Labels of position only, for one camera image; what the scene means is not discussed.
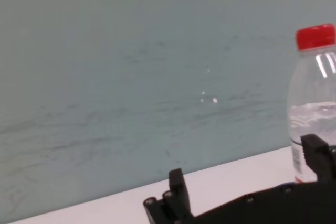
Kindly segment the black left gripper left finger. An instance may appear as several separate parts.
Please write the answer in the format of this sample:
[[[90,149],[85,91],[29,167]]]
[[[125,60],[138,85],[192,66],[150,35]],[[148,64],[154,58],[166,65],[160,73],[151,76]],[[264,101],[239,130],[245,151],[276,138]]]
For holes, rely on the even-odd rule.
[[[150,197],[143,207],[150,224],[193,223],[188,190],[180,168],[169,172],[169,190],[160,199]]]

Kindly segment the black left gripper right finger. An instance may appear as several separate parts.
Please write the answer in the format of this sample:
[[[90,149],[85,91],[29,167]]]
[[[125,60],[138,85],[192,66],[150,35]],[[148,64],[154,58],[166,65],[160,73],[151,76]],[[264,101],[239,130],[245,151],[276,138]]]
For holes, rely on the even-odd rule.
[[[329,145],[315,134],[301,137],[306,165],[315,173],[317,181],[335,180],[335,145]]]

